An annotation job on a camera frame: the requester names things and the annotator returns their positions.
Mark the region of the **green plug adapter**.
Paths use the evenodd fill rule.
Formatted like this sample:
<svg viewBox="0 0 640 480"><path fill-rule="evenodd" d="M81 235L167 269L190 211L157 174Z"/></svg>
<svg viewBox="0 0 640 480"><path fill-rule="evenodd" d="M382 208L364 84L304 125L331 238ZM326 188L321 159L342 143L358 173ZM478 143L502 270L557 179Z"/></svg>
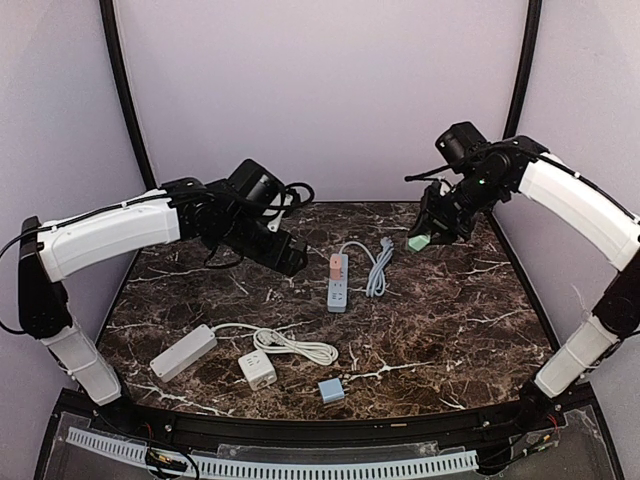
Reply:
<svg viewBox="0 0 640 480"><path fill-rule="evenodd" d="M431 242L429 235L416 235L407 239L407 249L411 252L417 253L426 248Z"/></svg>

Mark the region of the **pink plug adapter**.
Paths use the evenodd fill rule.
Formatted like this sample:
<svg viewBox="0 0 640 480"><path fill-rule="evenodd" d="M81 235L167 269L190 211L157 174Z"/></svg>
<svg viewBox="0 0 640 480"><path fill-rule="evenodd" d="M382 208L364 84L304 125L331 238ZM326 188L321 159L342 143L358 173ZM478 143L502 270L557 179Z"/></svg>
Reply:
<svg viewBox="0 0 640 480"><path fill-rule="evenodd" d="M329 262L329 278L331 281L340 281L342 278L343 257L339 253L332 254Z"/></svg>

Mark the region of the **blue-grey power strip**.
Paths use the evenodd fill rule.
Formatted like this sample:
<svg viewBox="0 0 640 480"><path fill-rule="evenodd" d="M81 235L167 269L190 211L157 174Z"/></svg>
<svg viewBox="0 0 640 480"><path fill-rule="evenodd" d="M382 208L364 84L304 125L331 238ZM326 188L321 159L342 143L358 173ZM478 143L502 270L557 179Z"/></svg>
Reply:
<svg viewBox="0 0 640 480"><path fill-rule="evenodd" d="M343 257L342 278L340 281L331 281L329 278L327 294L327 310L329 313L345 313L348 296L348 256L339 253Z"/></svg>

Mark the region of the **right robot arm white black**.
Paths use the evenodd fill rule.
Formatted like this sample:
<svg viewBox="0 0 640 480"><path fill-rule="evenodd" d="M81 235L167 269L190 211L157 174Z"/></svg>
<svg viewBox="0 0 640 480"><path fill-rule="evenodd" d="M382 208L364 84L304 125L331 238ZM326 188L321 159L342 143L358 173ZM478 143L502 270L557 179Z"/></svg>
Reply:
<svg viewBox="0 0 640 480"><path fill-rule="evenodd" d="M580 233L617 272L589 317L522 388L527 398L511 410L510 424L530 434L549 416L544 398L561 395L638 329L639 218L529 137L491 143L462 122L435 146L461 179L450 186L434 171L416 175L428 185L408 233L410 251L469 240L479 213L521 194Z"/></svg>

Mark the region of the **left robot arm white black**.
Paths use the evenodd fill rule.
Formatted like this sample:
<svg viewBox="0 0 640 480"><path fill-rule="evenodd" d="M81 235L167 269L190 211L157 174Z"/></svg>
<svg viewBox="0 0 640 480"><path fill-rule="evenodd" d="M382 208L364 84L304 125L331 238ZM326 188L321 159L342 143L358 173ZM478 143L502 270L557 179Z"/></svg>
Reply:
<svg viewBox="0 0 640 480"><path fill-rule="evenodd" d="M308 263L306 243L268 227L271 218L297 209L285 202L289 190L266 176L245 190L230 179L203 184L185 178L69 219L26 219L13 240L19 247L17 334L45 345L103 407L103 421L117 434L134 435L140 412L122 399L122 381L70 313L63 280L124 253L194 238L210 250L225 245L241 260L293 276Z"/></svg>

